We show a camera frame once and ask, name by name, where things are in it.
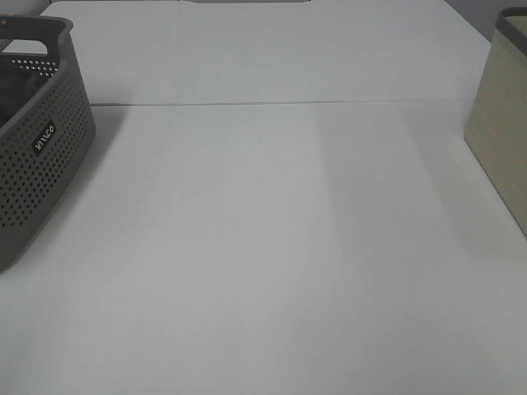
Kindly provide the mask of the dark grey towel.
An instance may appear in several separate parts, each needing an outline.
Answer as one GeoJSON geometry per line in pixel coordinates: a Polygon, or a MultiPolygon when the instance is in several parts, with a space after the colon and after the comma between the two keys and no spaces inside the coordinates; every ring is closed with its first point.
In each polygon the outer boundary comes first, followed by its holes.
{"type": "Polygon", "coordinates": [[[1,126],[6,124],[47,82],[38,72],[1,68],[1,126]]]}

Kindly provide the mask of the grey perforated plastic basket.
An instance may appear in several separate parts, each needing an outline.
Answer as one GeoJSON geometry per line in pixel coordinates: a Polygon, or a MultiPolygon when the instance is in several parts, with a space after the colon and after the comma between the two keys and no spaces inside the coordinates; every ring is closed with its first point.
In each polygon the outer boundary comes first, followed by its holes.
{"type": "Polygon", "coordinates": [[[1,269],[27,250],[54,212],[96,135],[71,37],[72,23],[48,16],[2,16],[2,40],[40,42],[45,53],[1,54],[2,67],[47,82],[1,126],[1,269]]]}

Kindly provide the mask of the beige fabric storage box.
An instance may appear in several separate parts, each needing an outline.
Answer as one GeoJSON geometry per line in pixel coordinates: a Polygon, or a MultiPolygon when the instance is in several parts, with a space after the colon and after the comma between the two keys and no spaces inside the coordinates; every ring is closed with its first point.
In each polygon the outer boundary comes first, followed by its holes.
{"type": "Polygon", "coordinates": [[[499,11],[464,140],[526,232],[526,8],[499,11]]]}

